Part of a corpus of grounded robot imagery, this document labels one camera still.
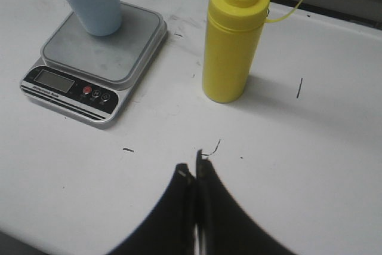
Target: scale weighing platform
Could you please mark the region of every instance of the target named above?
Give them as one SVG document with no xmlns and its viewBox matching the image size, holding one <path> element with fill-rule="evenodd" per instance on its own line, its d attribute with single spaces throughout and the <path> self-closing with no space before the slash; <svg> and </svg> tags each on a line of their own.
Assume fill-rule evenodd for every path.
<svg viewBox="0 0 382 255">
<path fill-rule="evenodd" d="M 88 124 L 110 124 L 167 34 L 162 16 L 121 2 L 122 25 L 92 36 L 70 13 L 21 80 L 34 102 Z"/>
</svg>

